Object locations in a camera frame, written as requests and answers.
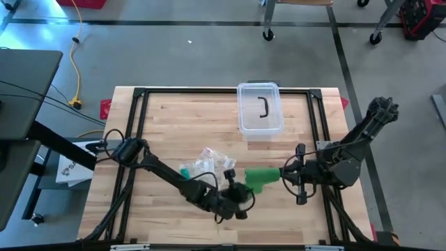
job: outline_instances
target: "gray floor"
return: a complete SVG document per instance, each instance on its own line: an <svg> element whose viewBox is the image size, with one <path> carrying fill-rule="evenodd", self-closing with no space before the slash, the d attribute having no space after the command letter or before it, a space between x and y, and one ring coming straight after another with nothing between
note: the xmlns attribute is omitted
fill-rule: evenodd
<svg viewBox="0 0 446 251"><path fill-rule="evenodd" d="M354 0L334 0L338 22L377 22L385 9L373 1L365 9ZM0 9L0 16L8 13ZM108 0L102 10L82 9L85 20L261 21L257 0ZM76 20L72 8L53 0L23 0L14 18ZM328 22L325 7L278 5L274 21ZM68 98L76 88L70 65L71 37L78 24L9 24L0 46L61 50L53 85ZM99 101L115 86L236 86L248 79L278 79L283 86L338 87L348 98L330 27L274 27L268 43L255 26L105 26L86 25L75 60L82 74L82 112L98 118ZM395 232L407 246L446 249L446 192L442 177L446 131L430 95L446 84L446 44L433 35L403 39L401 29L386 29L383 42L368 44L372 29L340 28L339 33L362 113L376 96L392 96L400 119L372 144ZM437 29L446 38L446 29ZM50 96L62 97L54 90ZM349 127L355 125L351 106ZM66 137L98 126L44 105L38 120ZM70 121L67 125L59 121ZM368 174L362 172L371 222L381 228ZM86 193L44 191L37 211L48 223L34 228L20 220L33 184L30 177L0 247L73 241ZM19 237L26 232L25 239Z"/></svg>

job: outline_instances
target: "clear plastic bin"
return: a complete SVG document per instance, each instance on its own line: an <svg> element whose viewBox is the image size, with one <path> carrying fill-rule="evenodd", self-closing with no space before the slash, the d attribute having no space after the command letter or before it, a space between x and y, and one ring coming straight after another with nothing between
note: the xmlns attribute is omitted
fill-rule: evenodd
<svg viewBox="0 0 446 251"><path fill-rule="evenodd" d="M281 133L284 117L275 83L242 83L237 87L238 126L247 140L266 140Z"/></svg>

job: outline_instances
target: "wooden table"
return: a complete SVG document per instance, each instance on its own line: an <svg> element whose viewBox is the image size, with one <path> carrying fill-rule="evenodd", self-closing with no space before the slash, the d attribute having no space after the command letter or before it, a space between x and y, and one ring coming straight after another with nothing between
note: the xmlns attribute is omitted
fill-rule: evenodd
<svg viewBox="0 0 446 251"><path fill-rule="evenodd" d="M339 91L321 90L330 136L332 140L341 139L348 128ZM106 132L112 128L125 131L132 94L133 87L116 87ZM305 97L282 94L281 99L284 132L272 142L245 142L238 130L235 94L151 93L143 138L148 140L151 151L174 169L182 162L195 161L205 147L211 147L237 159L237 178L243 180L244 168L283 166L298 143L305 143L307 151L313 150ZM90 234L109 209L117 169L118 165L112 161L96 166L79 228L80 238ZM342 195L347 213L365 236L372 238L360 181L343 190ZM334 210L333 213L337 234L341 236L337 213ZM187 203L173 186L141 169L136 173L125 238L138 238L140 243L178 244L298 245L329 240L320 188L308 204L297 206L295 197L285 190L282 182L272 183L256 196L256 205L248 215L247 220L234 219L216 225L212 213ZM120 220L118 214L114 233Z"/></svg>

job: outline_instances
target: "plastic bag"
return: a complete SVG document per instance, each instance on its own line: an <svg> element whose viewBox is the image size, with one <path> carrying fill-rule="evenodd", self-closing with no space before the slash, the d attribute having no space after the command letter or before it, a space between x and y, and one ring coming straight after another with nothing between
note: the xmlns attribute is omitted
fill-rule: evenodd
<svg viewBox="0 0 446 251"><path fill-rule="evenodd" d="M215 173L214 160L212 158L198 159L196 162L180 164L180 173L185 178L194 178L204 172ZM210 174L200 176L197 180L215 185L215 179Z"/></svg>
<svg viewBox="0 0 446 251"><path fill-rule="evenodd" d="M228 169L234 168L237 162L237 160L234 160L228 157L227 155L214 151L208 147L206 147L203 150L203 152L201 152L201 158L203 159L210 158L214 160L214 167L215 167L214 174L217 177L220 188L227 183L226 179L224 178L223 172Z"/></svg>

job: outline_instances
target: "green object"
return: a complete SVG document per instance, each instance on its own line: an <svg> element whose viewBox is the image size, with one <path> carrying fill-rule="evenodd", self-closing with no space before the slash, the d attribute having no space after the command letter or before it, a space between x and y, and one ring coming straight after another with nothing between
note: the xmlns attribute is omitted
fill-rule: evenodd
<svg viewBox="0 0 446 251"><path fill-rule="evenodd" d="M280 179L278 168L261 167L245 170L245 182L248 188L253 189L255 194L263 190L263 186Z"/></svg>
<svg viewBox="0 0 446 251"><path fill-rule="evenodd" d="M186 168L180 170L180 174L183 175L186 179L190 179L190 173L189 170Z"/></svg>

